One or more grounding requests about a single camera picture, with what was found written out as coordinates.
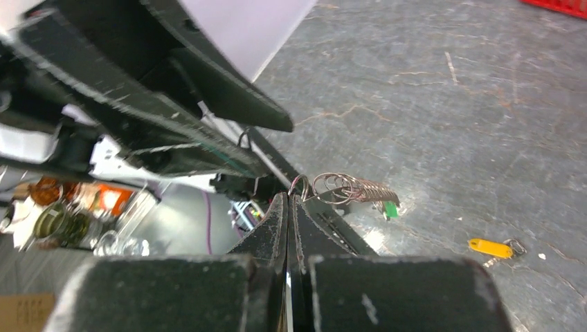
coiled wire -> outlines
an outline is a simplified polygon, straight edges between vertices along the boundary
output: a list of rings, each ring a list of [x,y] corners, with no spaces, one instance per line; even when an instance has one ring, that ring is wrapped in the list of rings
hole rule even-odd
[[[377,183],[362,178],[355,178],[344,173],[322,173],[312,181],[310,186],[308,177],[305,175],[297,176],[289,188],[289,194],[294,192],[295,186],[299,181],[303,181],[302,200],[309,197],[309,191],[312,190],[314,196],[326,204],[340,205],[351,201],[357,203],[373,202],[375,205],[381,205],[381,202],[393,202],[399,207],[399,197],[397,194],[385,186],[383,183]],[[316,184],[322,181],[327,191],[332,192],[332,196],[340,200],[325,200],[316,190]]]

scratched gray surface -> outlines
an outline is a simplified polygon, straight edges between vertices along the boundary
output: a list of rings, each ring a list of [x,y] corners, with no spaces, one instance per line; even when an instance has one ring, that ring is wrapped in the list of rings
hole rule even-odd
[[[295,118],[265,133],[298,170],[398,191],[400,218],[347,219],[380,253],[484,262],[467,240],[517,238],[529,253],[490,268],[517,331],[585,331],[587,21],[515,0],[322,1],[257,82]]]

yellow key tag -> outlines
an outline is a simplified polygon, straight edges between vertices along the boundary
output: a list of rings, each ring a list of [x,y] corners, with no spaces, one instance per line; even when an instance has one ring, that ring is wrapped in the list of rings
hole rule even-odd
[[[499,258],[512,258],[514,251],[503,243],[491,242],[483,239],[470,239],[471,249]]]

green plastic piece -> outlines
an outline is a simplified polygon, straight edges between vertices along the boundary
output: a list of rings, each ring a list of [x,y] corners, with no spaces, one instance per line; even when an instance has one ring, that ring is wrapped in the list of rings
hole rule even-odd
[[[397,218],[397,208],[393,202],[383,202],[384,214],[388,218]]]

